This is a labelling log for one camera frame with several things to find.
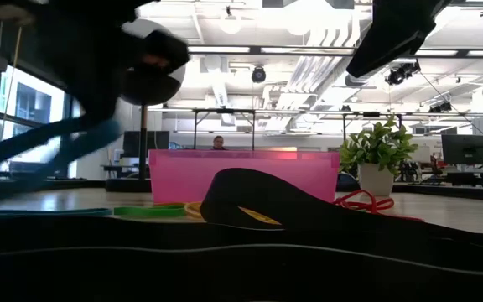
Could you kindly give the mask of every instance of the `red cord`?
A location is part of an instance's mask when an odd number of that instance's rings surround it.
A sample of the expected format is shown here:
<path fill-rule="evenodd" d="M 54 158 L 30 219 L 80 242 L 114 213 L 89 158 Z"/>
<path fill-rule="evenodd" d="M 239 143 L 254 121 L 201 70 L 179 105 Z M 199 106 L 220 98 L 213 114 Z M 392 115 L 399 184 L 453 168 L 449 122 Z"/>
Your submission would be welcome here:
<path fill-rule="evenodd" d="M 362 194 L 362 193 L 364 193 L 364 194 L 368 195 L 368 197 L 370 197 L 371 203 L 357 202 L 357 201 L 347 201 L 348 198 L 351 198 L 355 195 Z M 368 211 L 372 214 L 395 216 L 395 215 L 388 215 L 388 214 L 383 214 L 383 213 L 379 212 L 381 210 L 390 209 L 394 206 L 394 200 L 392 198 L 386 198 L 384 200 L 376 201 L 376 197 L 374 197 L 374 195 L 370 194 L 370 192 L 365 191 L 365 190 L 357 190 L 357 191 L 351 192 L 348 195 L 342 196 L 341 198 L 337 198 L 331 204 L 336 205 L 336 206 L 341 206 L 341 207 L 344 207 L 344 208 L 350 209 L 350 210 Z M 412 221 L 424 221 L 420 218 L 415 218 L 415 217 L 407 217 L 407 216 L 395 216 L 395 217 L 400 217 L 400 218 L 403 218 L 403 219 L 409 219 L 409 220 L 412 220 Z"/>

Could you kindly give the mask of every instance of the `person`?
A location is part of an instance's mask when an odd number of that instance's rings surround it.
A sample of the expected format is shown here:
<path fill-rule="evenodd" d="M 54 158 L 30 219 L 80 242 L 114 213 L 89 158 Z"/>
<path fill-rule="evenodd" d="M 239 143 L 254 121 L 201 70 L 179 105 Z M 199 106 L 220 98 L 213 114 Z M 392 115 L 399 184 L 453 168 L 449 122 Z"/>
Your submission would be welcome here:
<path fill-rule="evenodd" d="M 225 139 L 221 135 L 218 135 L 214 138 L 214 147 L 212 150 L 226 150 L 223 148 L 223 143 L 225 142 Z"/>

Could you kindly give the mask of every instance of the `wooden table surface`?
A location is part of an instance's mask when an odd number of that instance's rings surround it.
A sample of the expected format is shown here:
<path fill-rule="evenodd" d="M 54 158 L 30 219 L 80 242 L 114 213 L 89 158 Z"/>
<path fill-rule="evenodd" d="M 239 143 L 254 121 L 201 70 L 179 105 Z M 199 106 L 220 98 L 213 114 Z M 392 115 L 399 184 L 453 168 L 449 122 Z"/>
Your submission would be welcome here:
<path fill-rule="evenodd" d="M 391 197 L 395 201 L 395 206 L 384 211 L 385 213 L 414 216 L 446 227 L 483 232 L 483 200 L 409 193 L 392 194 Z M 64 211 L 152 205 L 152 196 L 149 193 L 112 193 L 104 189 L 74 189 L 44 191 L 4 200 L 0 202 L 0 210 Z"/>

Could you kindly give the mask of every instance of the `pink plastic bin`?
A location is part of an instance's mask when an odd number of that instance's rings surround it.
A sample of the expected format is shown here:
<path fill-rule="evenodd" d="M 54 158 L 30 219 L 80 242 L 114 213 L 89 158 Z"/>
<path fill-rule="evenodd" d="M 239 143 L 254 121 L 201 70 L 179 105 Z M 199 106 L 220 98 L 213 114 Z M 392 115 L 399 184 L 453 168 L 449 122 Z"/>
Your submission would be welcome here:
<path fill-rule="evenodd" d="M 201 202 L 216 173 L 229 168 L 272 174 L 331 202 L 340 166 L 339 154 L 326 152 L 149 150 L 148 160 L 155 203 Z"/>

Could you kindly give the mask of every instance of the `potted plant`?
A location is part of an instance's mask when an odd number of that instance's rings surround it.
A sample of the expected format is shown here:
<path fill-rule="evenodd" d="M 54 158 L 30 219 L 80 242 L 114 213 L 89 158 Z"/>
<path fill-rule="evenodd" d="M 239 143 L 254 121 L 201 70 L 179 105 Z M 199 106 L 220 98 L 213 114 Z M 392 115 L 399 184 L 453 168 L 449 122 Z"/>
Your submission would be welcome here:
<path fill-rule="evenodd" d="M 365 130 L 359 134 L 351 134 L 340 148 L 340 165 L 342 170 L 358 166 L 361 188 L 377 196 L 389 196 L 392 183 L 398 175 L 398 166 L 404 159 L 411 159 L 410 153 L 418 145 L 410 144 L 412 134 L 406 134 L 401 126 L 397 131 L 392 128 L 397 124 L 394 116 L 390 116 L 382 125 L 374 125 L 372 132 Z"/>

